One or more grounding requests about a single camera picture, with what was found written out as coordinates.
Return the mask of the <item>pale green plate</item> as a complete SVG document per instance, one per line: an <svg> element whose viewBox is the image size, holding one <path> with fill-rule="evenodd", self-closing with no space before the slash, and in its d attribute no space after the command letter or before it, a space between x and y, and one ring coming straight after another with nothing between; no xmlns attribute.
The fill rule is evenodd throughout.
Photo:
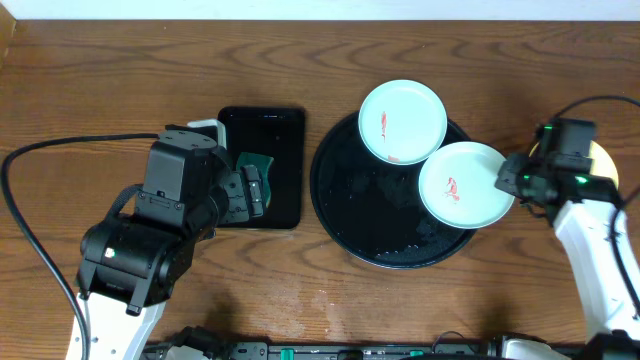
<svg viewBox="0 0 640 360"><path fill-rule="evenodd" d="M495 187L505 157L478 142L441 147L424 163L418 191L437 220L460 229L478 229L500 220L514 197Z"/></svg>

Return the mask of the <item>green yellow sponge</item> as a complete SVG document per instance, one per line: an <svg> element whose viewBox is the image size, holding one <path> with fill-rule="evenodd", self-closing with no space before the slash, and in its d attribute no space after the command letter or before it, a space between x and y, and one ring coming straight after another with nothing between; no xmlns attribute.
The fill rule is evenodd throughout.
<svg viewBox="0 0 640 360"><path fill-rule="evenodd" d="M273 162L273 157L249 152L241 152L236 162L237 169L245 165L254 165L259 171L263 183L263 195L266 208L270 206L272 197L271 185L269 183L269 172Z"/></svg>

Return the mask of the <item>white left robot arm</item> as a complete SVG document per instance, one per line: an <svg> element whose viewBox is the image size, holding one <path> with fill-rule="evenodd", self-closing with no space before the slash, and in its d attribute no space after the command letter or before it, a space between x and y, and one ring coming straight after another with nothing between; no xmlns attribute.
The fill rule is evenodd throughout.
<svg viewBox="0 0 640 360"><path fill-rule="evenodd" d="M143 185L125 190L82 241L83 317L73 332L87 325L90 358L138 358L196 244L219 225L263 215L266 182L254 165L149 166Z"/></svg>

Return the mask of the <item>yellow plate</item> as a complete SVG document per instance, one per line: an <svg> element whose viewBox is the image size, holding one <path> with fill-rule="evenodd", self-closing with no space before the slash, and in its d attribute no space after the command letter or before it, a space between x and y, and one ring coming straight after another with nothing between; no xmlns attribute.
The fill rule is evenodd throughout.
<svg viewBox="0 0 640 360"><path fill-rule="evenodd" d="M529 157L532 157L532 153L536 149L537 143L529 151ZM569 177L570 181L575 185L575 190L589 187L614 187L617 189L619 185L618 171L615 163L608 153L600 145L591 141L589 157L592 159L590 172L575 172Z"/></svg>

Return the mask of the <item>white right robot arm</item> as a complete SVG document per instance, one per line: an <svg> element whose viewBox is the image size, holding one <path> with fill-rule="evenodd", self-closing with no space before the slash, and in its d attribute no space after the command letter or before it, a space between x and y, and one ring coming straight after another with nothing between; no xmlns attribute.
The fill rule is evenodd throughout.
<svg viewBox="0 0 640 360"><path fill-rule="evenodd" d="M579 358L638 358L639 266L609 154L512 154L496 186L542 207L568 256L587 324Z"/></svg>

